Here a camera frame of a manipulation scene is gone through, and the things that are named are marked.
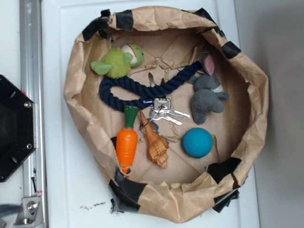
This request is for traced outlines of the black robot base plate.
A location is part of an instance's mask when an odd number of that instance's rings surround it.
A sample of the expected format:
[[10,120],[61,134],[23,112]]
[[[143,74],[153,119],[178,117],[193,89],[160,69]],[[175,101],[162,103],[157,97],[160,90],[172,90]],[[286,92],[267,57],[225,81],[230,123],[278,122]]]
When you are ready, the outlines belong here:
[[0,181],[10,176],[35,150],[34,103],[5,76],[0,76]]

